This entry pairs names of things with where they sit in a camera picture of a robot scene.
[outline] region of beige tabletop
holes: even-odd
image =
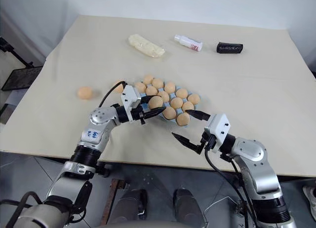
[[[166,53],[158,59],[129,46],[138,33]],[[173,40],[175,34],[203,42],[201,52]],[[218,41],[243,43],[241,54],[218,54]],[[199,110],[226,113],[230,133],[262,142],[278,174],[316,176],[316,82],[286,30],[80,16],[47,57],[35,82],[1,133],[2,151],[70,157],[88,114],[113,83],[134,83],[145,74],[196,92]],[[76,97],[81,86],[97,92]],[[104,106],[121,103],[113,93]],[[209,169],[202,155],[178,143],[171,132],[198,143],[205,121],[187,128],[160,117],[125,123],[112,131],[104,161]],[[211,154],[223,170],[232,170]]]

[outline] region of cluster of eggs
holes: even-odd
[[[190,94],[186,89],[177,87],[173,82],[166,84],[160,78],[146,75],[142,82],[135,83],[139,93],[154,96],[150,99],[148,107],[154,109],[166,106],[162,115],[167,120],[174,120],[179,126],[188,125],[190,116],[186,110],[194,110],[200,102],[197,94]]]

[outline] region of white plastic bottle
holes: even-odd
[[[201,51],[203,46],[202,42],[197,42],[185,36],[175,35],[174,40],[195,51]]]

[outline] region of brown egg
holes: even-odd
[[[163,81],[160,78],[154,78],[152,84],[157,89],[163,88]]]
[[[190,123],[190,116],[188,113],[179,114],[176,121],[179,126],[188,125]]]
[[[167,106],[166,109],[162,112],[162,115],[166,119],[174,119],[177,116],[176,110],[170,106]]]
[[[92,98],[93,91],[89,86],[83,86],[77,90],[77,96],[83,100],[90,100]]]
[[[147,87],[146,95],[148,96],[156,96],[158,93],[157,89],[154,86]]]
[[[120,81],[122,81],[122,80],[116,81],[116,82],[113,84],[113,86],[114,86],[115,84],[119,83]],[[120,84],[119,86],[117,86],[117,87],[114,89],[114,92],[116,92],[116,93],[122,93],[123,90],[124,90],[123,85]]]
[[[177,90],[176,96],[180,98],[187,98],[188,97],[188,91],[184,88],[181,88]]]
[[[190,101],[183,103],[182,111],[185,112],[186,110],[194,110],[194,105]]]
[[[169,102],[169,100],[170,100],[170,97],[169,97],[168,93],[166,93],[165,91],[159,91],[157,95],[161,96],[163,102],[165,102],[165,103]]]
[[[140,81],[135,83],[135,87],[139,93],[145,93],[147,89],[146,85]]]
[[[200,101],[199,95],[191,94],[190,96],[188,96],[188,101],[191,101],[194,105],[198,104]]]
[[[174,109],[181,108],[183,105],[183,100],[179,97],[175,97],[170,101],[170,105]]]
[[[148,102],[149,109],[154,109],[157,107],[161,107],[163,104],[162,98],[160,96],[154,96]]]
[[[153,79],[154,79],[154,76],[151,75],[151,74],[148,74],[148,75],[144,76],[143,83],[144,83],[145,85],[152,84]]]
[[[173,82],[167,82],[167,84],[164,86],[164,90],[167,93],[173,93],[176,90],[176,85]]]

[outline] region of robotic arm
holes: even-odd
[[[201,144],[194,145],[189,139],[173,133],[184,146],[205,155],[212,150],[221,152],[220,157],[239,165],[245,185],[255,211],[257,224],[261,228],[296,228],[283,199],[277,176],[268,162],[267,149],[256,140],[236,138],[228,134],[230,123],[225,114],[208,115],[201,111],[186,110],[191,116],[206,120]]]
[[[115,104],[102,107],[101,103],[91,112],[88,126],[81,134],[75,153],[64,164],[48,191],[46,200],[42,204],[28,208],[21,215],[13,214],[7,227],[55,228],[83,219],[92,190],[89,179],[95,173],[97,161],[108,143],[112,129],[128,121],[140,120],[144,124],[145,119],[154,117],[165,109],[159,107],[144,112],[141,104],[148,103],[153,96],[141,98],[136,88],[126,85],[125,82],[123,85],[123,106]],[[74,221],[73,215],[82,212],[82,218]]]

